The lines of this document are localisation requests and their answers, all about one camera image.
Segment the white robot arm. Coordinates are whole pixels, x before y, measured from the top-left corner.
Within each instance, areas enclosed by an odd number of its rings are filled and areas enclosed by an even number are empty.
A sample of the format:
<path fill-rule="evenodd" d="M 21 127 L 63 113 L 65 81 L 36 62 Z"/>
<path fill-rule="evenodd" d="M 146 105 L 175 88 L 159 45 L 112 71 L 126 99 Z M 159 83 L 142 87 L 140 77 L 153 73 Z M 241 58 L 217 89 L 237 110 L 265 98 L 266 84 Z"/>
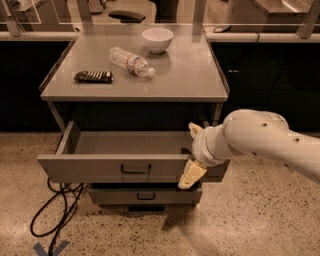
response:
<path fill-rule="evenodd" d="M 210 167 L 242 154 L 279 161 L 320 183 L 320 139 L 294 132 L 279 114 L 240 109 L 231 112 L 218 126 L 189 125 L 192 155 L 178 187 L 188 189 Z"/>

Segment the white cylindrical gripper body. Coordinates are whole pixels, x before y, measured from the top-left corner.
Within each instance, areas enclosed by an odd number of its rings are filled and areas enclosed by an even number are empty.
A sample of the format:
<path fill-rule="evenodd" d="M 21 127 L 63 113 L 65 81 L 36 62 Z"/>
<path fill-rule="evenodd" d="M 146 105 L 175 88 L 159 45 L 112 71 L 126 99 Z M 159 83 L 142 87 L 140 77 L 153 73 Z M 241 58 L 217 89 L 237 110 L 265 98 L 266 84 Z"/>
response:
<path fill-rule="evenodd" d="M 219 165 L 233 156 L 221 125 L 203 128 L 193 139 L 192 154 L 198 162 L 208 167 Z"/>

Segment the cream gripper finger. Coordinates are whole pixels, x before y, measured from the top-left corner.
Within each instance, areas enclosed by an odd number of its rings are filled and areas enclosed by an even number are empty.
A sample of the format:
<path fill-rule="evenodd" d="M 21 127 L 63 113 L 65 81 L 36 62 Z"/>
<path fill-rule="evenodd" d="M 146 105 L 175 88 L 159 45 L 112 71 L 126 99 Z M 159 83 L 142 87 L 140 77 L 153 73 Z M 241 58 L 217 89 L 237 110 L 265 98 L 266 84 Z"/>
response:
<path fill-rule="evenodd" d="M 196 138 L 197 134 L 203 130 L 203 128 L 193 122 L 188 124 L 190 135 L 193 139 Z"/>
<path fill-rule="evenodd" d="M 178 187 L 180 189 L 189 189 L 199 181 L 207 172 L 207 167 L 196 161 L 189 159 L 185 165 L 182 176 L 180 177 Z"/>

